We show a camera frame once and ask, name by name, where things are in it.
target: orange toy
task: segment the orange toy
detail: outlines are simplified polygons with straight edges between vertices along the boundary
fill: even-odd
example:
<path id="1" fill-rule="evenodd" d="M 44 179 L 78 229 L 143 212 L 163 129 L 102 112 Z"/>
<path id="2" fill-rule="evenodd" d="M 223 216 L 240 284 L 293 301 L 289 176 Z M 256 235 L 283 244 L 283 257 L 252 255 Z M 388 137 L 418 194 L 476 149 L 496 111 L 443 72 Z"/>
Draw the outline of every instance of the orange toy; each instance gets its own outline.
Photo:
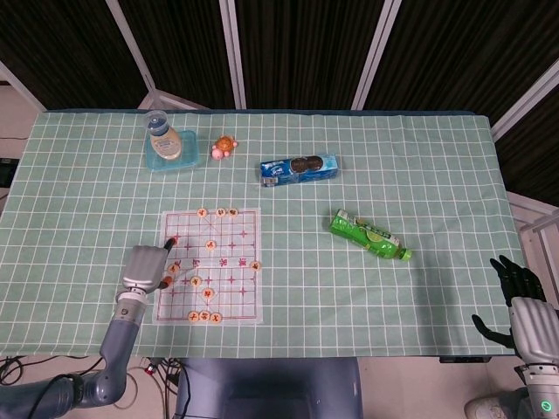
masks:
<path id="1" fill-rule="evenodd" d="M 237 146 L 235 138 L 231 135 L 222 135 L 219 140 L 211 146 L 211 158 L 213 160 L 221 160 L 224 157 L 229 157 L 231 151 Z"/>

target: bottle cap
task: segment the bottle cap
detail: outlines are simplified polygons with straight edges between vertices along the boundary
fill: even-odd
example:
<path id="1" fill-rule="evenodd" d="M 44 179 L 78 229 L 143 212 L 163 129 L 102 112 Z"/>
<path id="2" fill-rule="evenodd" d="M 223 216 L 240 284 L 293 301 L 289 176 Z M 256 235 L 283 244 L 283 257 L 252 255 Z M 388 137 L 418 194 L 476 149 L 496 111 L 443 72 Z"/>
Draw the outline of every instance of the bottle cap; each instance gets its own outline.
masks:
<path id="1" fill-rule="evenodd" d="M 169 131 L 167 114 L 164 111 L 151 111 L 143 118 L 143 125 L 154 137 L 160 137 Z"/>
<path id="2" fill-rule="evenodd" d="M 402 260 L 410 260 L 412 253 L 413 251 L 411 251 L 410 249 L 405 249 L 404 254 L 400 258 Z"/>

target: table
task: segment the table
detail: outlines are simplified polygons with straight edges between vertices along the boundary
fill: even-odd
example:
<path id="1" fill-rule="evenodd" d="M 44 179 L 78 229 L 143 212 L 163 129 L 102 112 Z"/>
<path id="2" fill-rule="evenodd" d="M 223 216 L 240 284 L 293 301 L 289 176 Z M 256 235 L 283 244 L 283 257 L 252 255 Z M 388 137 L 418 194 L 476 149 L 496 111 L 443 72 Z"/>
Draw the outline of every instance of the table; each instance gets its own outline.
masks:
<path id="1" fill-rule="evenodd" d="M 488 261 L 521 260 L 487 118 L 176 113 L 197 132 L 195 170 L 144 166 L 139 113 L 38 116 L 0 220 L 0 352 L 95 354 L 135 244 L 158 244 L 165 210 L 260 208 L 264 321 L 157 326 L 135 353 L 319 357 L 504 354 L 470 320 L 506 332 Z M 231 158 L 207 152 L 236 136 Z M 324 182 L 263 189 L 258 163 L 340 156 Z M 382 260 L 328 232 L 333 214 L 374 220 L 415 254 Z"/>

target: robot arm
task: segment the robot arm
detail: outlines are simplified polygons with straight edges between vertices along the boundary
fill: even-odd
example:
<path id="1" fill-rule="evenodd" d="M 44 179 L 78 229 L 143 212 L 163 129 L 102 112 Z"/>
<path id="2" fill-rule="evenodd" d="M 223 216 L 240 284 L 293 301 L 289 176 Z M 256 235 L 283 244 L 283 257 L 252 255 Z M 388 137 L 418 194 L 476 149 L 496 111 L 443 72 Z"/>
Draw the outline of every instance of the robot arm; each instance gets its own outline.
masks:
<path id="1" fill-rule="evenodd" d="M 480 317 L 473 323 L 487 339 L 513 348 L 526 365 L 521 374 L 537 418 L 559 417 L 559 316 L 546 302 L 536 275 L 503 256 L 491 259 L 505 295 L 511 334 L 489 330 Z"/>
<path id="2" fill-rule="evenodd" d="M 109 323 L 100 355 L 105 368 L 98 373 L 62 374 L 52 380 L 0 388 L 0 419 L 49 419 L 74 408 L 105 406 L 118 401 L 126 388 L 126 371 L 148 300 L 160 284 L 167 255 L 163 248 L 135 246 L 124 271 L 123 292 Z"/>

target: blue snack package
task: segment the blue snack package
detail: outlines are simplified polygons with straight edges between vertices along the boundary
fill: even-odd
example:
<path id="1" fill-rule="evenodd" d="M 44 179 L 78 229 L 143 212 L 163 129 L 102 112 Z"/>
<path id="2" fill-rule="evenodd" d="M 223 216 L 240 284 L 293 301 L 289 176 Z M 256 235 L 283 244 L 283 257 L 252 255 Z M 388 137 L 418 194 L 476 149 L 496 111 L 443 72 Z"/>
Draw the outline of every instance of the blue snack package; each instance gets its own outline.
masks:
<path id="1" fill-rule="evenodd" d="M 338 174 L 335 155 L 310 155 L 260 163 L 262 186 L 286 185 L 331 179 Z"/>

